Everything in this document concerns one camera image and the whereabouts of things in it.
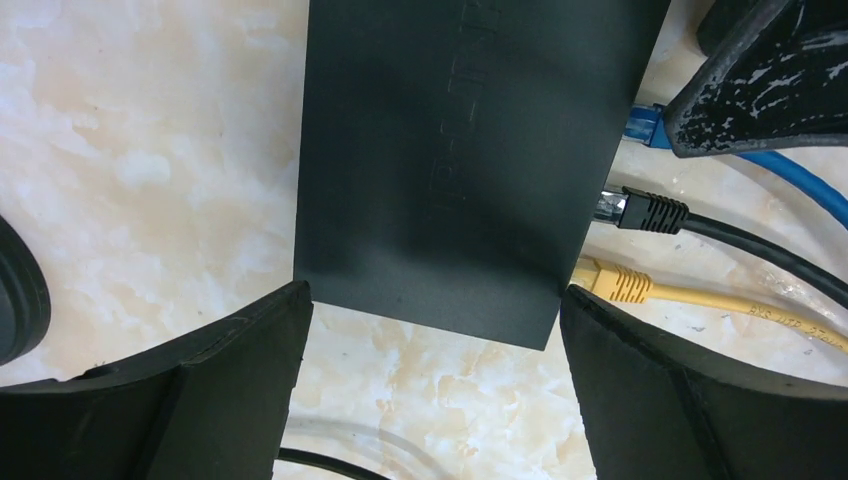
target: marble surface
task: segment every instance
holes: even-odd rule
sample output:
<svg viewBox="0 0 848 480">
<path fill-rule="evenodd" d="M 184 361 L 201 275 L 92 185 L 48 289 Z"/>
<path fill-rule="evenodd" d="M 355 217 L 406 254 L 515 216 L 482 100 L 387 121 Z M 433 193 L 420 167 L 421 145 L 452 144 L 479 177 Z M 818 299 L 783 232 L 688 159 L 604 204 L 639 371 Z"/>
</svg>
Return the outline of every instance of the marble surface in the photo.
<svg viewBox="0 0 848 480">
<path fill-rule="evenodd" d="M 672 2 L 641 101 L 667 102 L 702 62 L 692 29 L 708 3 Z M 0 213 L 41 263 L 54 309 L 43 344 L 0 367 L 0 385 L 72 377 L 291 278 L 306 23 L 306 0 L 0 2 Z M 844 149 L 789 154 L 848 191 Z M 741 161 L 623 144 L 611 180 L 686 199 L 848 278 L 842 228 Z M 817 292 L 692 235 L 593 226 L 585 250 L 848 331 Z M 848 385 L 848 357 L 779 325 L 627 309 L 755 365 Z M 284 444 L 404 480 L 595 475 L 557 335 L 533 352 L 325 305 Z M 305 477 L 336 478 L 283 464 L 274 476 Z"/>
</svg>

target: blue cable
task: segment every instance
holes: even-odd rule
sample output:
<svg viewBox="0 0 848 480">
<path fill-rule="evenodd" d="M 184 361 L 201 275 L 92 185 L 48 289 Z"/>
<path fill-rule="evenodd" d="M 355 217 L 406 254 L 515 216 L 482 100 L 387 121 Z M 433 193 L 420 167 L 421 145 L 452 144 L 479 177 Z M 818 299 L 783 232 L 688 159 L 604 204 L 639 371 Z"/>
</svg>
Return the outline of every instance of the blue cable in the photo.
<svg viewBox="0 0 848 480">
<path fill-rule="evenodd" d="M 671 149 L 662 120 L 662 105 L 634 105 L 623 138 L 651 148 Z M 737 157 L 758 165 L 786 180 L 819 204 L 848 229 L 848 200 L 838 190 L 778 152 L 739 153 Z"/>
</svg>

